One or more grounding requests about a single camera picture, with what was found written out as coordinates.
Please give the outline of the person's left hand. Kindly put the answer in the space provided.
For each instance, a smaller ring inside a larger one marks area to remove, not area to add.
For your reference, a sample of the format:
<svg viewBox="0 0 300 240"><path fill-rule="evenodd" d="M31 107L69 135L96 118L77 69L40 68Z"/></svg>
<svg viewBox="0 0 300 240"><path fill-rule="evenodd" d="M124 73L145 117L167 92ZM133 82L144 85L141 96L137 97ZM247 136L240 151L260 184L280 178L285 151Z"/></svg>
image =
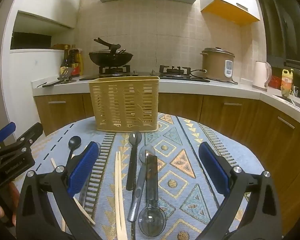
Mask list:
<svg viewBox="0 0 300 240"><path fill-rule="evenodd" d="M16 226L19 198L20 193L14 182L9 182L0 189L0 218L6 216L13 226Z"/></svg>

